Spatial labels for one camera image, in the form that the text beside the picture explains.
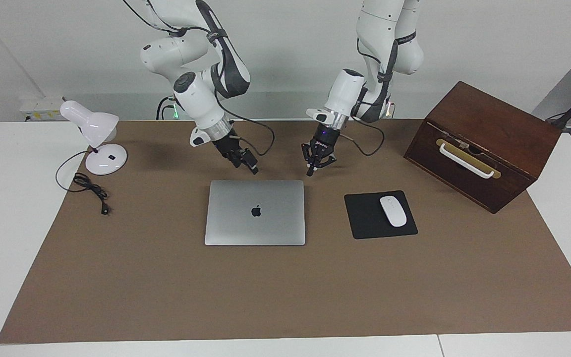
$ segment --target box handle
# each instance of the box handle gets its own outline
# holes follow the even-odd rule
[[[473,156],[470,156],[466,152],[447,143],[446,141],[438,139],[435,143],[440,147],[440,153],[442,155],[462,165],[473,174],[476,174],[477,176],[484,179],[498,179],[501,177],[501,172],[498,170],[493,169],[482,161],[474,158]]]

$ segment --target drawer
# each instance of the drawer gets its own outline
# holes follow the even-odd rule
[[[426,120],[405,157],[492,213],[533,183],[531,178]]]

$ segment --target black mouse pad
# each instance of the black mouse pad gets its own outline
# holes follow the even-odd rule
[[[406,213],[406,224],[394,227],[389,223],[380,198],[394,196]],[[417,226],[408,207],[404,192],[390,191],[363,194],[346,194],[345,206],[351,235],[356,239],[410,236],[417,234]]]

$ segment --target lamp shade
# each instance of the lamp shade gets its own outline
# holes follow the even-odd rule
[[[115,136],[118,117],[109,113],[94,113],[79,102],[68,100],[61,104],[61,115],[76,124],[89,146],[97,148],[110,136]]]

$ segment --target white computer mouse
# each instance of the white computer mouse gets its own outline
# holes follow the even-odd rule
[[[401,227],[406,224],[406,213],[396,197],[380,197],[380,205],[383,206],[385,215],[387,215],[387,219],[392,226]]]

